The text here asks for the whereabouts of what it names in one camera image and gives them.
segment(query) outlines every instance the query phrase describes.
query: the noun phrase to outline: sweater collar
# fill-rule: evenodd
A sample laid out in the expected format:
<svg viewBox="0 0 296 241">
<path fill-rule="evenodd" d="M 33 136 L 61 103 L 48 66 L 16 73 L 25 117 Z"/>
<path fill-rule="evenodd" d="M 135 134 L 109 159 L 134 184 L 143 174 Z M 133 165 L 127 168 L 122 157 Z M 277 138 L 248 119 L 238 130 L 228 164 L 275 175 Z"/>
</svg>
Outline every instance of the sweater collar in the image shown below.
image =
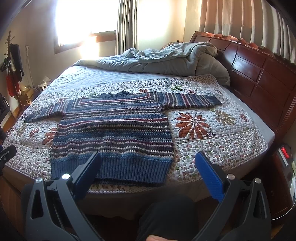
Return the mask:
<svg viewBox="0 0 296 241">
<path fill-rule="evenodd" d="M 119 92 L 119 93 L 116 93 L 116 94 L 103 93 L 103 94 L 99 95 L 99 97 L 102 98 L 102 99 L 122 99 L 122 98 L 127 97 L 129 94 L 130 93 L 127 92 L 127 91 L 122 91 L 122 92 Z"/>
</svg>

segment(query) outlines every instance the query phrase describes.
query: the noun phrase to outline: sweater sleeve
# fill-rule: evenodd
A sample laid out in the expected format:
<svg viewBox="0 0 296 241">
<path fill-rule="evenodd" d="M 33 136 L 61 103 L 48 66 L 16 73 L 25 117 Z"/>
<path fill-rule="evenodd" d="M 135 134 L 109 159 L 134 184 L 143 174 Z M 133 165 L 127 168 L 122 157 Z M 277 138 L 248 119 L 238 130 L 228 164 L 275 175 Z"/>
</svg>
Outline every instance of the sweater sleeve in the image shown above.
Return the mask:
<svg viewBox="0 0 296 241">
<path fill-rule="evenodd" d="M 152 100 L 163 103 L 166 109 L 211 108 L 221 105 L 215 96 L 163 92 L 148 92 L 148 95 Z"/>
<path fill-rule="evenodd" d="M 25 118 L 25 123 L 31 123 L 35 121 L 40 121 L 40 120 L 45 120 L 48 118 L 53 118 L 53 117 L 63 117 L 64 112 L 69 105 L 70 101 L 65 101 L 61 103 L 57 103 L 54 105 L 50 105 L 48 107 L 44 107 L 33 114 L 28 115 Z"/>
</svg>

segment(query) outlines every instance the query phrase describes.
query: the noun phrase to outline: human hand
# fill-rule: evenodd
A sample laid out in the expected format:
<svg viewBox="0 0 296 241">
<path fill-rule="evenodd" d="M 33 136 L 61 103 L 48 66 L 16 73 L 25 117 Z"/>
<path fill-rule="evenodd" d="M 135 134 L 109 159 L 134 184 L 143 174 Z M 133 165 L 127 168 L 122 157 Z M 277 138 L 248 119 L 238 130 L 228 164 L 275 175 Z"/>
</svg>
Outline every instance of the human hand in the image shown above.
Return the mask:
<svg viewBox="0 0 296 241">
<path fill-rule="evenodd" d="M 176 241 L 176 240 L 168 240 L 159 236 L 149 235 L 148 238 L 146 238 L 146 241 Z"/>
</svg>

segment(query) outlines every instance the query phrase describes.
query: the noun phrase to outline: wooden headboard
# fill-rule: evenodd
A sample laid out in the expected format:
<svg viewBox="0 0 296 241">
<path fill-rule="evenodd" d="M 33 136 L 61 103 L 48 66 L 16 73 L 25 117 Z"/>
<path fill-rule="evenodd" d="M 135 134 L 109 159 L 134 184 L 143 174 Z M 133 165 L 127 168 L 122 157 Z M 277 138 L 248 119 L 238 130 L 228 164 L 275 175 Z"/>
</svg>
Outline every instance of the wooden headboard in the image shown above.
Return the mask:
<svg viewBox="0 0 296 241">
<path fill-rule="evenodd" d="M 196 31 L 190 42 L 209 41 L 230 75 L 230 88 L 275 133 L 277 145 L 296 118 L 296 66 L 266 48 L 233 36 Z"/>
</svg>

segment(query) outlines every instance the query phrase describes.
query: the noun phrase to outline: comforter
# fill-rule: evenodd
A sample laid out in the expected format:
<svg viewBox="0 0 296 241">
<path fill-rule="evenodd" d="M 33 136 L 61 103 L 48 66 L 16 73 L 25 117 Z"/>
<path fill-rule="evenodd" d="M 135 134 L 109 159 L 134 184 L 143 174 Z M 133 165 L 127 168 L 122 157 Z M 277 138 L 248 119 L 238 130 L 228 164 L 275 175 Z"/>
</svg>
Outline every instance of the comforter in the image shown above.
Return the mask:
<svg viewBox="0 0 296 241">
<path fill-rule="evenodd" d="M 214 95 L 222 103 L 221 106 L 211 109 L 166 112 L 174 143 L 174 161 L 167 175 L 166 185 L 196 182 L 201 179 L 194 164 L 198 151 L 202 150 L 212 163 L 227 171 L 243 165 L 267 150 L 267 143 L 249 114 L 223 91 L 212 75 L 207 74 L 45 91 L 29 106 L 8 134 L 3 147 L 15 145 L 17 155 L 7 165 L 30 177 L 50 180 L 50 149 L 59 120 L 25 123 L 25 117 L 40 108 L 65 100 L 118 93 L 122 90 L 131 93 L 161 91 Z M 97 193 L 135 193 L 154 188 L 94 184 L 91 189 Z"/>
<path fill-rule="evenodd" d="M 177 76 L 198 75 L 196 69 L 201 54 L 217 56 L 216 47 L 210 42 L 180 43 L 163 50 L 131 48 L 122 55 L 103 57 L 97 60 L 79 60 L 74 66 L 92 65 L 106 70 L 144 72 Z"/>
</svg>

